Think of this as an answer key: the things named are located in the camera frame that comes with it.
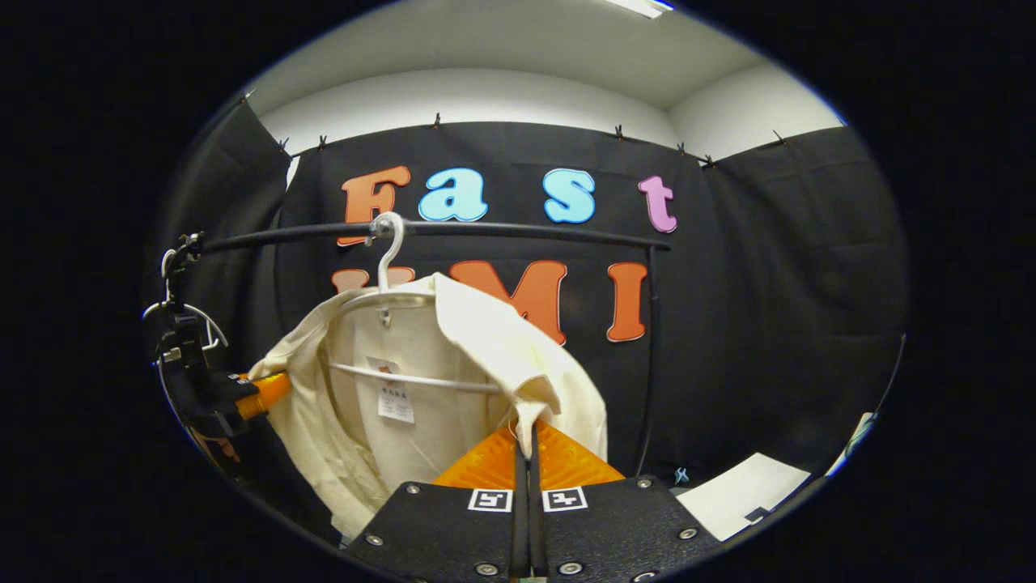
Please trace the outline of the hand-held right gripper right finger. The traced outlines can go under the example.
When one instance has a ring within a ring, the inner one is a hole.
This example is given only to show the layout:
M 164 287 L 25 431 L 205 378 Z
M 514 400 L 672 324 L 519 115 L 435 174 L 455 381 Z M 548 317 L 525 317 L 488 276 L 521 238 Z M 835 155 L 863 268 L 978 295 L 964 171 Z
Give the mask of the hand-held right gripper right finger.
M 586 483 L 614 469 L 537 422 L 530 466 L 530 575 L 537 582 L 657 582 L 720 552 L 702 520 L 652 475 Z

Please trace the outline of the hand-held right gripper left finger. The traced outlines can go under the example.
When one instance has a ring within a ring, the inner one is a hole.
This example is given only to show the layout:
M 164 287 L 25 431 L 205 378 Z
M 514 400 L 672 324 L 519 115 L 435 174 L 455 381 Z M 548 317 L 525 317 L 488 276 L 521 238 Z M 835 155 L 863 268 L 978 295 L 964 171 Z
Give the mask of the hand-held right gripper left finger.
M 404 480 L 348 546 L 398 580 L 520 580 L 529 574 L 529 463 L 493 432 L 433 483 Z

